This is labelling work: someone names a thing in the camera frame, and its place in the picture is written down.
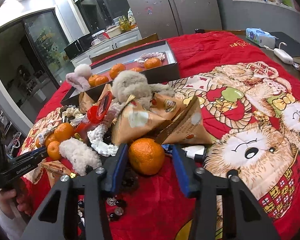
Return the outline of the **person's left hand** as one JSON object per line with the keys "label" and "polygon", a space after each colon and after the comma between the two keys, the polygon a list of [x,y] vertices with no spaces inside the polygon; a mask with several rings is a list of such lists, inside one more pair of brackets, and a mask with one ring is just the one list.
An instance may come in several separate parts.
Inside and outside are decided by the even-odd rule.
{"label": "person's left hand", "polygon": [[31,215],[32,210],[28,200],[27,189],[0,191],[0,210],[9,219],[16,217],[12,208],[13,205],[17,208],[18,212],[25,213],[28,216]]}

